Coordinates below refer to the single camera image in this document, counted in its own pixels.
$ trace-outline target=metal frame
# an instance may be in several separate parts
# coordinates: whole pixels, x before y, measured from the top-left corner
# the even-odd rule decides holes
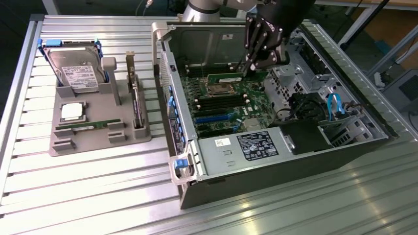
[[[367,72],[367,76],[373,76],[375,72],[381,70],[386,62],[397,55],[400,50],[414,40],[414,38],[418,37],[418,24],[416,28],[409,32],[409,34],[405,36],[405,38],[398,42],[398,44],[393,47],[393,49],[387,52],[387,54],[383,56],[383,58],[379,60],[379,62],[373,66],[373,68]],[[408,58],[410,54],[414,53],[414,51],[418,48],[418,43],[416,43],[412,46],[410,51],[404,53],[404,55],[400,56],[397,59],[397,63],[402,63],[402,61]]]
[[[155,83],[150,80],[154,76],[150,25],[175,20],[174,17],[46,16],[42,37],[87,39],[98,35],[104,55],[115,55],[119,63],[127,50],[139,51],[135,67],[148,88],[147,108],[154,109],[148,114],[156,117]],[[222,20],[238,22],[234,18]],[[329,36],[326,41],[334,43]],[[23,87],[22,93],[28,94],[26,108],[36,107],[39,111],[23,113],[22,120],[28,117],[38,120],[28,126],[35,131],[19,133],[26,138],[42,138],[42,133],[50,132],[48,125],[39,123],[50,117],[39,119],[39,116],[47,115],[44,109],[54,105],[47,97],[52,95],[42,94],[55,81],[48,76],[44,59],[38,57],[34,65],[31,88]],[[116,79],[126,77],[123,68],[115,75]],[[379,106],[389,120],[397,120],[397,112]],[[22,109],[15,112],[15,119],[20,119],[20,114]],[[394,144],[341,169],[182,211],[178,188],[170,182],[168,150],[160,128],[162,123],[151,124],[152,140],[144,144],[58,158],[39,153],[44,151],[39,147],[35,152],[28,139],[16,144],[10,142],[15,153],[24,149],[26,155],[12,158],[2,169],[2,183],[7,181],[4,192],[10,192],[0,206],[2,234],[322,235],[400,234],[406,230],[418,233],[418,144],[412,142],[409,131],[401,133]]]
[[[7,137],[11,130],[10,122],[14,120],[15,117],[15,111],[16,111],[16,105],[19,101],[19,95],[20,95],[20,87],[24,80],[26,73],[23,72],[23,69],[28,66],[28,60],[30,60],[30,52],[31,47],[35,38],[35,30],[36,30],[38,23],[31,21],[27,29],[27,35],[20,51],[19,56],[19,62],[16,66],[16,72],[14,76],[14,81],[11,85],[11,90],[7,97],[7,103],[4,107],[3,117],[2,117],[2,123],[0,123],[0,167],[4,165],[2,162],[6,161],[3,159],[4,157],[4,149],[7,146]]]
[[[371,16],[371,14],[377,8],[378,8],[378,5],[374,5],[370,8],[363,10],[358,19],[355,20],[350,29],[347,30],[345,36],[341,38],[341,40],[338,42],[338,46],[341,46],[343,43],[346,43],[349,41],[349,39],[353,37],[354,33],[357,32],[357,30],[359,29],[361,25],[365,23],[367,18]]]
[[[12,151],[15,146],[18,128],[19,128],[19,118],[16,113],[22,111],[27,95],[27,87],[30,83],[32,64],[35,61],[36,54],[36,38],[39,38],[42,30],[43,21],[31,21],[27,36],[24,40],[24,46],[22,48],[19,63],[16,68],[16,73],[14,77],[14,82],[11,86],[11,92],[8,94],[8,100],[6,104],[0,131],[2,131],[2,150],[0,155],[3,157],[0,164],[0,190],[3,192],[6,179],[8,174],[8,166],[12,158]]]
[[[48,15],[60,15],[59,4],[56,0],[42,0]]]
[[[373,7],[375,5],[379,5],[381,1],[377,3],[362,3],[358,7]],[[317,0],[315,1],[317,5],[331,5],[331,6],[357,6],[358,3],[353,1],[343,1],[343,0]],[[406,11],[418,11],[418,5],[417,6],[402,6],[402,5],[395,5],[395,3],[389,3],[385,6],[385,9],[394,9],[394,10],[406,10]]]

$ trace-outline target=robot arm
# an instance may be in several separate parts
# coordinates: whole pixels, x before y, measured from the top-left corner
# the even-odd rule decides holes
[[[246,18],[245,76],[255,69],[289,64],[290,58],[283,43],[302,23],[315,0],[269,0],[267,2],[257,6],[257,16]]]

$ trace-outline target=blue latch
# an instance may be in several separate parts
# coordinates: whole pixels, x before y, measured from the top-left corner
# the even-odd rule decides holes
[[[175,160],[175,169],[186,168],[189,167],[189,161],[187,159],[176,159]]]
[[[63,45],[63,41],[60,39],[50,39],[47,40],[47,47],[60,47]]]
[[[341,114],[345,114],[346,111],[342,107],[342,103],[341,103],[341,97],[338,93],[331,93],[329,94],[329,101],[327,101],[327,108],[329,108],[329,120],[331,121],[331,117],[333,117],[333,109],[331,109],[331,104],[333,104],[333,98],[335,97],[337,100],[337,112],[339,111]]]
[[[174,100],[175,100],[175,98],[171,96],[170,99],[168,99],[168,102],[167,102],[168,106],[171,106]]]

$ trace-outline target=hard drive label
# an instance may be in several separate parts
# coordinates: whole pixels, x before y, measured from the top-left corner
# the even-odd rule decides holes
[[[237,136],[237,138],[247,161],[279,154],[267,131]]]
[[[91,65],[63,67],[62,69],[72,89],[98,87],[98,80]]]

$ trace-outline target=black cable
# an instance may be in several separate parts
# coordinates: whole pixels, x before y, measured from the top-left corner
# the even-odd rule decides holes
[[[0,19],[0,22],[20,38],[24,38],[24,36],[11,26],[8,26],[8,24],[2,19]]]
[[[168,16],[168,6],[170,6],[170,0],[167,0],[166,16]]]
[[[401,59],[404,59],[404,57],[408,55],[408,52],[410,52],[410,49],[412,49],[412,47],[413,47],[413,45],[414,45],[414,43],[416,43],[416,39],[417,39],[417,37],[414,38],[414,40],[413,40],[413,42],[412,42],[412,44],[410,44],[410,47],[408,48],[405,54],[401,56],[401,58],[398,58],[398,59],[394,60],[393,64],[389,66],[389,68],[387,68],[383,72],[381,72],[381,74],[386,74],[386,72],[391,69],[391,67],[393,67],[395,64],[400,65],[400,64],[397,63],[397,61],[401,60]]]
[[[363,2],[363,0],[359,0],[358,5],[357,5],[357,6],[354,7],[354,9],[353,9],[353,12],[358,9],[358,6],[361,5],[362,2]],[[333,39],[335,38],[335,36],[337,36],[339,30],[342,29],[342,27],[345,26],[345,24],[347,23],[350,17],[351,17],[351,15],[347,16],[345,22],[341,24],[338,30],[337,30],[335,33],[334,33]]]
[[[322,110],[322,113],[325,115],[325,120],[327,120],[327,112],[326,112],[326,109],[323,108],[323,106],[321,105],[321,103],[313,99],[309,99],[307,100],[309,102],[313,102],[314,104],[317,104],[317,106],[319,106],[321,110]]]
[[[16,16],[16,18],[28,26],[28,22],[20,18],[20,16],[15,13],[12,8],[8,5],[6,5],[6,3],[2,1],[0,1],[0,4],[10,10],[10,12]]]
[[[345,10],[345,7],[341,7],[341,9],[339,9],[338,11],[327,13],[327,12],[325,12],[325,11],[318,10],[317,8],[321,8],[321,7],[318,7],[317,5],[314,5],[314,7],[313,7],[314,11],[317,11],[317,13],[321,14],[321,15],[323,15],[325,17],[333,16],[333,15],[338,14],[339,12],[342,12],[342,11]]]
[[[416,129],[416,131],[418,132],[418,129],[416,128],[416,126],[414,126],[414,124],[413,124],[413,121],[412,121],[412,111],[409,111],[408,112],[408,118],[409,118],[409,120],[410,120],[410,123],[412,123],[412,126],[413,126],[413,128]]]

